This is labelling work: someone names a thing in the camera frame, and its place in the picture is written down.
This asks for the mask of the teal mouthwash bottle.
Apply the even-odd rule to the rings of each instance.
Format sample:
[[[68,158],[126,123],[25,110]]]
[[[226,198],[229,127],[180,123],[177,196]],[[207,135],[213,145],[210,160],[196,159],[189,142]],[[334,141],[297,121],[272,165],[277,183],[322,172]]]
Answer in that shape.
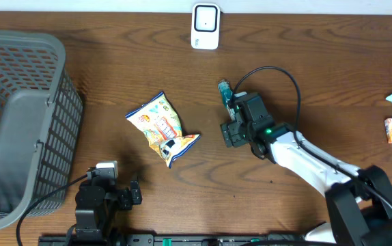
[[[232,92],[231,86],[229,82],[225,79],[219,81],[218,90],[222,98],[223,105],[227,109],[227,112],[232,121],[236,119],[234,106],[232,105],[232,101],[234,99],[234,94]]]

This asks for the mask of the yellow chips bag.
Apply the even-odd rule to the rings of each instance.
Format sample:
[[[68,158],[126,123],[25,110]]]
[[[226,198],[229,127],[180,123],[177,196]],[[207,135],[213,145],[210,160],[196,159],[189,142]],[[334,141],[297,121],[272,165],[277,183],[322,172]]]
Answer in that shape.
[[[168,168],[188,152],[200,139],[200,134],[184,135],[178,114],[164,92],[125,115],[146,137],[149,147],[166,162]]]

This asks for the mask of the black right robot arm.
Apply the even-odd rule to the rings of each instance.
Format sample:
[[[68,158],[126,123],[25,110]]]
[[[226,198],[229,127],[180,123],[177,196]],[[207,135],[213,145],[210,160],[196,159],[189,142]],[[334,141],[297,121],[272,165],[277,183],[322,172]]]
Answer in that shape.
[[[392,184],[373,165],[344,163],[307,141],[289,124],[277,124],[258,93],[221,92],[231,120],[221,125],[227,147],[250,146],[259,159],[284,167],[326,200],[330,220],[296,240],[279,235],[279,245],[392,245]]]

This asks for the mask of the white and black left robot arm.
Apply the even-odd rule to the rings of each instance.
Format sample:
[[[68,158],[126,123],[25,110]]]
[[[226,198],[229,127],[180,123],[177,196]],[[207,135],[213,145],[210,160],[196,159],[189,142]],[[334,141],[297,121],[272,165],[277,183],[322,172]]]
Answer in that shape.
[[[67,231],[65,245],[126,245],[126,237],[114,227],[119,211],[142,203],[137,176],[130,186],[117,187],[114,167],[93,167],[87,172],[75,196],[76,225]]]

